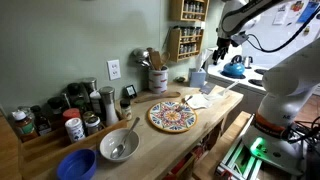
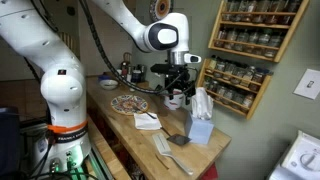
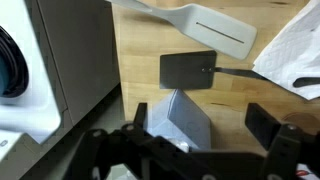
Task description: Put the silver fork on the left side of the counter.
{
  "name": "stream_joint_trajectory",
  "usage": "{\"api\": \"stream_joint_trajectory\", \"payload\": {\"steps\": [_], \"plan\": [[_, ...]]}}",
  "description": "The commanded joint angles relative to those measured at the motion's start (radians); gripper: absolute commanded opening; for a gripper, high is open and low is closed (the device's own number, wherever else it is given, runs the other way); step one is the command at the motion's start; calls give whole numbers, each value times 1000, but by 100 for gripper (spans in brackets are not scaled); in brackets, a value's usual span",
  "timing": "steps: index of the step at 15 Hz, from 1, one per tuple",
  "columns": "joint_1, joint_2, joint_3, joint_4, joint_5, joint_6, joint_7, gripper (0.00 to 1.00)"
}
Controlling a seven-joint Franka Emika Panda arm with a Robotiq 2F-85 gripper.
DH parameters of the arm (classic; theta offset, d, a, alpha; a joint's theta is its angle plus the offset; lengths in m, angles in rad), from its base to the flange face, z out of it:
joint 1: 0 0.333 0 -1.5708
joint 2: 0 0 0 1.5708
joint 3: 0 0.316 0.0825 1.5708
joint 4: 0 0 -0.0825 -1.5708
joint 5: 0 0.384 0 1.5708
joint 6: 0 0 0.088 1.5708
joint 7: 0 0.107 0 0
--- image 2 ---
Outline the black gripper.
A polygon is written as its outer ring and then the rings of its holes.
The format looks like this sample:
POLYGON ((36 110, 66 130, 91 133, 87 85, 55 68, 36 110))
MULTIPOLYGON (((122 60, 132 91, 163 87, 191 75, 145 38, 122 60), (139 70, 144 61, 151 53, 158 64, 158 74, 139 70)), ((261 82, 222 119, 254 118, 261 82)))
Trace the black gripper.
POLYGON ((165 76, 164 89, 171 92, 169 100, 174 99, 175 89, 178 89, 182 92, 187 92, 185 104, 190 104, 193 93, 188 91, 194 87, 195 80, 190 79, 190 68, 187 65, 155 64, 150 70, 153 73, 163 74, 165 76))

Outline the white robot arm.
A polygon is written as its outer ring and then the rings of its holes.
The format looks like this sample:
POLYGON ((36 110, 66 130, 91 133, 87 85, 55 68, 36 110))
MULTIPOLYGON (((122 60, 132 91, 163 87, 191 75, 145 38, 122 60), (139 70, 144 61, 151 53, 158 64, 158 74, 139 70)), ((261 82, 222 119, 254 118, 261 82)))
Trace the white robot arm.
MULTIPOLYGON (((115 20, 144 52, 169 52, 171 67, 199 63, 189 53, 187 17, 170 13, 145 26, 122 0, 92 0, 115 20)), ((0 1, 0 35, 21 56, 44 71, 41 93, 50 113, 54 143, 38 154, 33 173, 64 172, 81 165, 91 150, 86 119, 86 80, 78 58, 43 20, 31 0, 0 1)))

